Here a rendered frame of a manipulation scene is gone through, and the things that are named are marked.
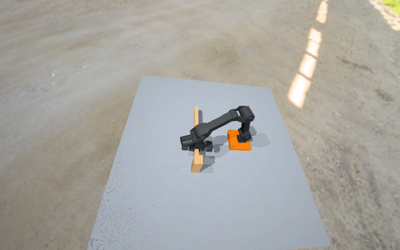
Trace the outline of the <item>wooden post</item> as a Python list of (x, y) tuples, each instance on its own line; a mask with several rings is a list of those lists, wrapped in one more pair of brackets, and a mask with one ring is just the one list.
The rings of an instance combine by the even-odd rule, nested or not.
[(203, 166), (203, 155), (194, 155), (191, 165), (191, 173), (199, 173)]

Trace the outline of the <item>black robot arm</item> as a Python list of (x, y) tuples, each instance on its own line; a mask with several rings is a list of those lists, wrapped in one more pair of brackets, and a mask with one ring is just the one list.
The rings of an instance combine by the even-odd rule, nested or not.
[[(240, 116), (237, 111), (239, 111)], [(237, 135), (237, 140), (239, 143), (247, 143), (247, 141), (252, 139), (249, 128), (250, 123), (254, 119), (255, 115), (249, 106), (238, 106), (209, 123), (196, 125), (190, 130), (190, 135), (180, 137), (180, 142), (182, 147), (191, 146), (193, 144), (200, 145), (214, 130), (232, 121), (238, 121), (241, 122), (241, 127), (238, 129), (239, 135)]]

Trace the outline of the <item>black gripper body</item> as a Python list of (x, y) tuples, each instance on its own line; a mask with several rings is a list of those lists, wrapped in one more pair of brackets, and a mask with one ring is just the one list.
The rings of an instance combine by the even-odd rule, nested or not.
[(206, 148), (206, 151), (212, 151), (213, 150), (213, 147), (212, 147), (212, 142), (211, 141), (206, 141), (206, 144), (205, 144), (205, 142), (203, 142), (202, 144), (200, 144), (200, 145), (198, 145), (198, 144), (193, 144), (193, 145), (191, 145), (191, 146), (186, 146), (186, 147), (182, 147), (182, 150), (188, 150), (188, 148), (189, 149), (205, 149)]

